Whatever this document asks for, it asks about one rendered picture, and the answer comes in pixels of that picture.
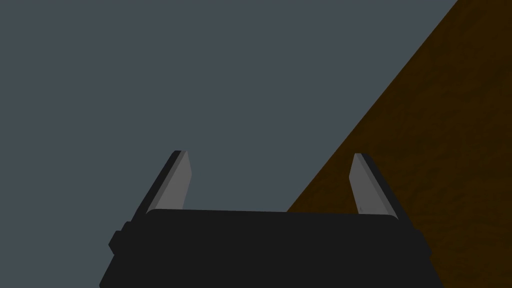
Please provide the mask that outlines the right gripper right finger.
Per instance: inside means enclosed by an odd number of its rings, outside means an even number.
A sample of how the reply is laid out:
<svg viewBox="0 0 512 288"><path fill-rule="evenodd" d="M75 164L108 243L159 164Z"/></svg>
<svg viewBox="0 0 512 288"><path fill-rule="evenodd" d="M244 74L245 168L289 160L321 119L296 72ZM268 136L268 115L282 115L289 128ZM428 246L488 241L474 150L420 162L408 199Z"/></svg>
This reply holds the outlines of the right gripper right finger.
<svg viewBox="0 0 512 288"><path fill-rule="evenodd" d="M348 179L359 214L391 215L408 222L407 213L369 154L354 154Z"/></svg>

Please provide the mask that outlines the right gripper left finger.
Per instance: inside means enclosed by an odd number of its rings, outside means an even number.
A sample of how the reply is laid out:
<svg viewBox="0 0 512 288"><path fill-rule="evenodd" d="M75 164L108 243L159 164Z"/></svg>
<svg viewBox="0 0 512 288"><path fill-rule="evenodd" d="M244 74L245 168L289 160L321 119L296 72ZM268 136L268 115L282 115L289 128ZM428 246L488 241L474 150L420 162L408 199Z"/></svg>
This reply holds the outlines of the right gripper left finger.
<svg viewBox="0 0 512 288"><path fill-rule="evenodd" d="M132 221L141 219L154 209L183 209L191 178L188 151L175 150L137 207Z"/></svg>

